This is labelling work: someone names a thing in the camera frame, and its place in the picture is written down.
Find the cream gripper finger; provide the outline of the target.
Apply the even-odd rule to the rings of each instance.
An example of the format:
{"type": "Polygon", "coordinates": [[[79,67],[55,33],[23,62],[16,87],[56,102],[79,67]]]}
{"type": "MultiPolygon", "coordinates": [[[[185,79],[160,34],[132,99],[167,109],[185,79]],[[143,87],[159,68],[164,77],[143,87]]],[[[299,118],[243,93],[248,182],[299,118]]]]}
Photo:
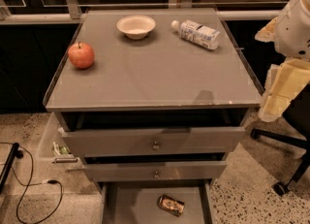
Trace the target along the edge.
{"type": "Polygon", "coordinates": [[[273,42],[275,36],[275,25],[277,18],[272,19],[266,26],[264,26],[260,31],[255,35],[255,39],[260,42],[273,42]]]}
{"type": "Polygon", "coordinates": [[[267,72],[259,119],[273,122],[281,117],[291,101],[310,82],[310,61],[287,58],[280,65],[272,64],[267,72]]]}

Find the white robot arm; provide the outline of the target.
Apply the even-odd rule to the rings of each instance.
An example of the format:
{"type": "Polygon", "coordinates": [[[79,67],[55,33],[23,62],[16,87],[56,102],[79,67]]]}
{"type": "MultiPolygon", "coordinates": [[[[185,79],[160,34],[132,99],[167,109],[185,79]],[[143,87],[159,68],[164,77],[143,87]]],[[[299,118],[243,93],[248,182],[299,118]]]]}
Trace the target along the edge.
{"type": "Polygon", "coordinates": [[[290,0],[255,39],[273,42],[285,56],[280,65],[270,65],[260,104],[259,118],[273,122],[310,82],[310,0],[290,0]]]}

